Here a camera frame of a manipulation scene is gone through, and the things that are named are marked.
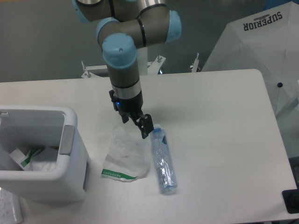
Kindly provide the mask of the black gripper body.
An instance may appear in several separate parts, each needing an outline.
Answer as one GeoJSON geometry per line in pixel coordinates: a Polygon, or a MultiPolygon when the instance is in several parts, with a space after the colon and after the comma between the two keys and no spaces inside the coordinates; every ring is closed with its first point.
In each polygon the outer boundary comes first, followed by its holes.
{"type": "Polygon", "coordinates": [[[109,91],[109,96],[115,111],[120,112],[121,115],[126,114],[128,117],[130,116],[133,119],[140,118],[143,105],[142,91],[130,99],[121,99],[116,97],[114,90],[109,91]]]}

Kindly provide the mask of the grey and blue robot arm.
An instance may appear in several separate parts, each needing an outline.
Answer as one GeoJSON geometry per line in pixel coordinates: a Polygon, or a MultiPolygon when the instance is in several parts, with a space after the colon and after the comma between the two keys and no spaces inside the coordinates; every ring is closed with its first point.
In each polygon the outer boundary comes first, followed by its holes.
{"type": "Polygon", "coordinates": [[[151,116],[142,112],[137,51],[179,39],[178,12],[169,10],[164,0],[74,0],[72,4],[81,21],[99,22],[96,40],[107,65],[114,109],[123,123],[131,119],[147,138],[154,126],[151,116]]]}

